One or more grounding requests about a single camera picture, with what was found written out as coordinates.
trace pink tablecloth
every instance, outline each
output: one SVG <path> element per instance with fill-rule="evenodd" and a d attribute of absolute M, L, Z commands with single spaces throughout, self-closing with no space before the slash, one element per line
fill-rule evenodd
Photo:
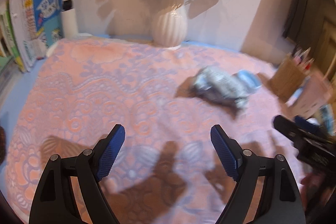
<path fill-rule="evenodd" d="M 191 98 L 188 78 L 206 65 L 233 74 L 240 69 L 271 76 L 273 68 L 240 53 L 184 46 L 171 51 L 149 45 L 94 39 L 63 40 L 42 67 L 8 151 L 8 201 L 28 221 L 48 158 L 78 155 L 116 123 L 126 140 L 101 187 L 121 224 L 215 223 L 234 187 L 210 142 L 220 124 L 257 155 L 287 157 L 302 177 L 295 149 L 272 129 L 281 113 L 265 87 L 251 95 L 245 113 Z M 90 222 L 74 180 L 78 208 Z M 252 220 L 261 182 L 246 221 Z"/>

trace blue book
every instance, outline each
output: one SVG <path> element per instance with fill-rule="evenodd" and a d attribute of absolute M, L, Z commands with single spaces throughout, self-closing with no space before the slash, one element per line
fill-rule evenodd
<path fill-rule="evenodd" d="M 36 37 L 46 44 L 47 48 L 63 38 L 62 0 L 33 0 Z"/>

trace metal screw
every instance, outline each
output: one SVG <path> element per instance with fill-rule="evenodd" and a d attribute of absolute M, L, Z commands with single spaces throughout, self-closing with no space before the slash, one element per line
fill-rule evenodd
<path fill-rule="evenodd" d="M 284 161 L 285 160 L 285 157 L 283 156 L 283 155 L 277 155 L 277 159 L 279 160 L 279 161 Z"/>
<path fill-rule="evenodd" d="M 57 154 L 53 154 L 53 155 L 50 157 L 50 159 L 51 159 L 52 161 L 57 160 L 57 159 L 58 159 L 58 155 L 57 155 Z"/>
<path fill-rule="evenodd" d="M 245 150 L 243 151 L 243 154 L 244 154 L 245 156 L 249 157 L 249 156 L 252 155 L 252 152 L 251 152 L 251 150 L 245 149 Z"/>
<path fill-rule="evenodd" d="M 83 151 L 83 154 L 84 154 L 85 156 L 91 155 L 91 153 L 92 153 L 92 149 L 85 149 L 85 150 Z"/>

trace vase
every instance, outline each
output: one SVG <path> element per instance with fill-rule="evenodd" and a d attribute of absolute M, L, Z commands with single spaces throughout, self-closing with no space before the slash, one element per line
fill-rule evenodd
<path fill-rule="evenodd" d="M 188 17 L 184 0 L 162 0 L 161 10 L 153 18 L 154 44 L 166 48 L 179 48 L 187 36 Z"/>

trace pencil holder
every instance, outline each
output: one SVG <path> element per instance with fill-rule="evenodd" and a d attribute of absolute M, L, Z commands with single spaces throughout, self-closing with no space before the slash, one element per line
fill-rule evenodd
<path fill-rule="evenodd" d="M 270 79 L 269 85 L 280 100 L 287 102 L 302 85 L 306 76 L 306 73 L 294 63 L 292 57 L 287 56 Z"/>

